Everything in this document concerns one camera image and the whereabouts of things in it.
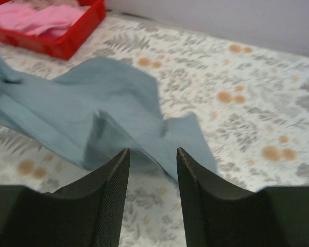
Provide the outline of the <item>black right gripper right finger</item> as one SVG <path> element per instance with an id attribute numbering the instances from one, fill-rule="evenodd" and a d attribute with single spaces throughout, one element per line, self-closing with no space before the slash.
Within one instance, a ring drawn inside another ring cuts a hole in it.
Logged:
<path id="1" fill-rule="evenodd" d="M 238 187 L 177 150 L 187 246 L 309 246 L 309 186 Z"/>

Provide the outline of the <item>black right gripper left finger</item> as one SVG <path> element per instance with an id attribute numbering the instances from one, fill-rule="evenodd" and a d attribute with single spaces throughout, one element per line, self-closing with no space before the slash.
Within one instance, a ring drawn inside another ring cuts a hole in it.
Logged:
<path id="1" fill-rule="evenodd" d="M 53 193 L 0 185 L 0 246 L 118 246 L 129 167 L 125 148 Z"/>

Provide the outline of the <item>blue-grey t shirt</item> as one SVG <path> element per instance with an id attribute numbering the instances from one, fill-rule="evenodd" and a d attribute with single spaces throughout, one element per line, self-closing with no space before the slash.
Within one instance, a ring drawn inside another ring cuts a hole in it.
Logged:
<path id="1" fill-rule="evenodd" d="M 86 170 L 128 148 L 132 172 L 162 170 L 176 180 L 183 148 L 217 172 L 196 115 L 164 118 L 156 79 L 111 58 L 86 60 L 49 80 L 13 70 L 0 56 L 0 125 Z"/>

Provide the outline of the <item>floral table mat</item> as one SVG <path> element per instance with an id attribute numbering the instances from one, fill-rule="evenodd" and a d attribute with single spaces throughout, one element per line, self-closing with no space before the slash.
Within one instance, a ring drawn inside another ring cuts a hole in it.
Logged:
<path id="1" fill-rule="evenodd" d="M 14 69 L 51 79 L 99 56 L 154 76 L 169 120 L 192 111 L 219 174 L 248 190 L 309 185 L 309 58 L 108 14 L 62 61 L 0 43 Z M 53 192 L 86 175 L 0 126 L 0 184 Z M 186 246 L 179 190 L 160 171 L 129 177 L 119 246 Z"/>

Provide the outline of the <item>red plastic bin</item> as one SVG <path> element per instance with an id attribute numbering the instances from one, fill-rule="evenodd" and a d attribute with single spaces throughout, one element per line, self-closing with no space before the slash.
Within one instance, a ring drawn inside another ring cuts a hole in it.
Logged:
<path id="1" fill-rule="evenodd" d="M 105 1 L 79 1 L 89 6 L 83 16 L 59 39 L 27 36 L 0 28 L 0 42 L 62 60 L 69 60 L 106 17 Z"/>

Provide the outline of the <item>pink t shirt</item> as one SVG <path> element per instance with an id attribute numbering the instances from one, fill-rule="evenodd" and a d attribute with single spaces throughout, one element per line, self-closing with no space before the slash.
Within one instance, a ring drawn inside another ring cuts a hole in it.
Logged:
<path id="1" fill-rule="evenodd" d="M 56 40 L 88 9 L 78 1 L 9 1 L 0 5 L 0 28 Z"/>

